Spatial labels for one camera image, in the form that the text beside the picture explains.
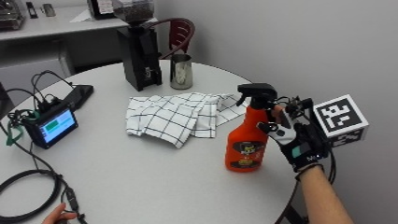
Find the bottle label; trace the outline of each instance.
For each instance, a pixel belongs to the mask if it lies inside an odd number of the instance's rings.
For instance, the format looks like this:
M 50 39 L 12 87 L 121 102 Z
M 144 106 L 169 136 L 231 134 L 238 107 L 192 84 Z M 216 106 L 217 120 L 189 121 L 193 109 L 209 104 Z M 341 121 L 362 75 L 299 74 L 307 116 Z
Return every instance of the bottle label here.
M 263 142 L 237 142 L 233 149 L 239 153 L 238 161 L 231 161 L 231 167 L 235 168 L 255 168 L 261 164 L 261 152 L 263 151 Z

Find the person's hand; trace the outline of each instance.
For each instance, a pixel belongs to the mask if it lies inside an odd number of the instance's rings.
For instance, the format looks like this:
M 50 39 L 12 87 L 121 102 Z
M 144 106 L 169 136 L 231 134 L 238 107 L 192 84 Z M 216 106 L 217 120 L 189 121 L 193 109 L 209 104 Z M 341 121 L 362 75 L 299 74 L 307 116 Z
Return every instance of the person's hand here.
M 76 218 L 76 213 L 62 213 L 65 210 L 65 203 L 61 203 L 46 216 L 42 224 L 56 224 L 60 220 L 72 220 Z
M 315 153 L 307 139 L 302 137 L 303 125 L 290 118 L 285 108 L 279 105 L 274 107 L 273 117 L 277 123 L 259 122 L 257 128 L 275 140 L 294 171 L 299 172 L 305 167 L 317 163 Z

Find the checkered cloth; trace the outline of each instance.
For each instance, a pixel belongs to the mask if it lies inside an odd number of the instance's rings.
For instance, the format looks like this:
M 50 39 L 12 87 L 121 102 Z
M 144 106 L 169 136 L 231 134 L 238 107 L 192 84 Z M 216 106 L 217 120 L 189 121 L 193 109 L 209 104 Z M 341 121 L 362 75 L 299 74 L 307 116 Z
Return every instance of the checkered cloth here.
M 233 94 L 198 92 L 132 97 L 125 114 L 126 133 L 150 134 L 181 148 L 189 134 L 216 137 L 216 127 L 245 113 Z

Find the metal milk pitcher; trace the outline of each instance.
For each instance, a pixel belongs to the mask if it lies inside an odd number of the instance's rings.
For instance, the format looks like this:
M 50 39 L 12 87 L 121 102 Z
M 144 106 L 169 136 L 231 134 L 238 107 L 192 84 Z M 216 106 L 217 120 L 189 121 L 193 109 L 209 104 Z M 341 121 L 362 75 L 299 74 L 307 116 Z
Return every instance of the metal milk pitcher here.
M 192 57 L 174 54 L 170 59 L 170 86 L 177 90 L 189 89 L 193 85 Z

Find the orange spray bottle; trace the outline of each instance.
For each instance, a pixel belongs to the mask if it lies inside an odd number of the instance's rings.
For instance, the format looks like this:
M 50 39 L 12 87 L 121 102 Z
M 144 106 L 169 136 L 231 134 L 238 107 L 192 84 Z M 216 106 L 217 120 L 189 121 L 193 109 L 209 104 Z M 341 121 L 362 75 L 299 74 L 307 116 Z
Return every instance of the orange spray bottle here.
M 251 97 L 242 124 L 229 133 L 225 153 L 225 166 L 237 172 L 251 172 L 261 166 L 269 136 L 257 128 L 259 122 L 273 121 L 271 108 L 277 93 L 266 83 L 237 86 L 242 93 L 237 105 Z

